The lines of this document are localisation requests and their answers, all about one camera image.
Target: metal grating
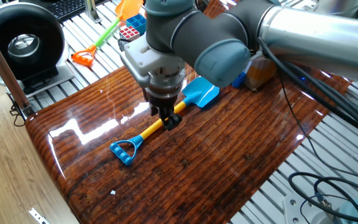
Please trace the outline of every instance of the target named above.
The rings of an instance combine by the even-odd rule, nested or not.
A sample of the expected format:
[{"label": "metal grating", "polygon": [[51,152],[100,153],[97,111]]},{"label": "metal grating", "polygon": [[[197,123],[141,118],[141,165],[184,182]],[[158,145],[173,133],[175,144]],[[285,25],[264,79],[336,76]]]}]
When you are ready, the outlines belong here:
[{"label": "metal grating", "polygon": [[[280,2],[284,6],[304,10],[310,10],[315,4],[315,1],[312,0],[281,0]],[[70,53],[85,49],[93,43],[92,40],[97,39],[111,20],[115,18],[114,10],[118,3],[118,0],[113,0],[96,7],[102,20],[100,24],[92,22],[84,13],[62,24],[65,38],[70,46]],[[75,78],[30,98],[34,110],[41,110],[62,100],[123,66],[119,57],[118,38],[119,33],[116,29],[98,49],[92,68],[78,65],[69,59],[68,64]],[[354,82],[349,87],[346,96],[358,104],[358,82]],[[312,131],[310,136],[316,150],[324,160],[338,168],[358,173],[358,130],[356,128],[337,116],[329,114]],[[283,200],[286,195],[294,194],[287,178],[296,171],[343,177],[358,183],[356,177],[338,173],[325,167],[314,156],[309,142],[303,141],[269,180],[261,186],[260,190],[231,218],[230,222],[233,224],[285,223]],[[313,193],[313,180],[299,178],[296,179],[295,183],[305,193]],[[352,197],[358,197],[357,190],[344,184],[339,185],[348,191]],[[338,195],[327,185],[322,185],[321,190],[325,194]],[[305,220],[300,219],[299,223],[305,223]]]}]

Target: wooden table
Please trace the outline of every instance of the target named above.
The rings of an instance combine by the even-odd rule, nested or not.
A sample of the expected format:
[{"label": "wooden table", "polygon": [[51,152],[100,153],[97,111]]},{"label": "wooden table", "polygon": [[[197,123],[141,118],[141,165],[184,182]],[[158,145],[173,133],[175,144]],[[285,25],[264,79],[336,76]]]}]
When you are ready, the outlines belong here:
[{"label": "wooden table", "polygon": [[[348,86],[338,77],[319,78],[342,92]],[[285,85],[311,131],[327,110]],[[151,135],[127,167],[109,145],[140,134],[157,119],[149,114],[142,90],[120,68],[27,120],[35,148],[80,222],[224,223],[300,143],[278,77],[257,92],[224,88],[206,110],[188,107],[179,127]]]}]

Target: yellow shovel handle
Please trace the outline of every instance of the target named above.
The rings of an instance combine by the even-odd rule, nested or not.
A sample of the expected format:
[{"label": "yellow shovel handle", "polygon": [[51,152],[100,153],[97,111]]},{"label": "yellow shovel handle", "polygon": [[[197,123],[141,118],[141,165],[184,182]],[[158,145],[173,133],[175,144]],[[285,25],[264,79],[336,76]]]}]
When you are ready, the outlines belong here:
[{"label": "yellow shovel handle", "polygon": [[[185,109],[186,107],[186,103],[185,102],[180,102],[179,104],[177,104],[175,106],[175,113],[179,113],[181,112],[183,109]],[[142,136],[143,139],[146,139],[147,137],[149,137],[151,134],[153,134],[154,131],[156,131],[158,128],[160,128],[162,126],[162,121],[161,119],[158,119],[158,121],[154,122],[154,124],[150,125],[146,130],[144,130],[140,136]]]}]

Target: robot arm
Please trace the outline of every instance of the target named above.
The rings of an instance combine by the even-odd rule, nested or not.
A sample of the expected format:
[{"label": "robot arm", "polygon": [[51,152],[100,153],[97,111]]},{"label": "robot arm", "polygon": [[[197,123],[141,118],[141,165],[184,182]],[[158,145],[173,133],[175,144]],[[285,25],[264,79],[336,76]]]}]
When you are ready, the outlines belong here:
[{"label": "robot arm", "polygon": [[171,121],[184,62],[224,87],[244,69],[261,37],[280,59],[358,80],[358,20],[243,0],[210,19],[192,0],[148,0],[146,34],[126,45],[122,61],[144,88],[154,114]]}]

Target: wooden post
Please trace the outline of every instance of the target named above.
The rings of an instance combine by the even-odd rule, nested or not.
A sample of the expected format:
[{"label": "wooden post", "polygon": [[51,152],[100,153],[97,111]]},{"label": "wooden post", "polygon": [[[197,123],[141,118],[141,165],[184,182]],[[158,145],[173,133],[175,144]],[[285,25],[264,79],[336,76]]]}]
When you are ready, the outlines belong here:
[{"label": "wooden post", "polygon": [[19,107],[26,113],[28,116],[28,109],[30,107],[29,100],[25,97],[23,90],[20,88],[16,77],[13,75],[11,68],[7,64],[4,56],[0,52],[0,76],[4,80],[5,85],[12,94],[13,99],[19,105]]}]

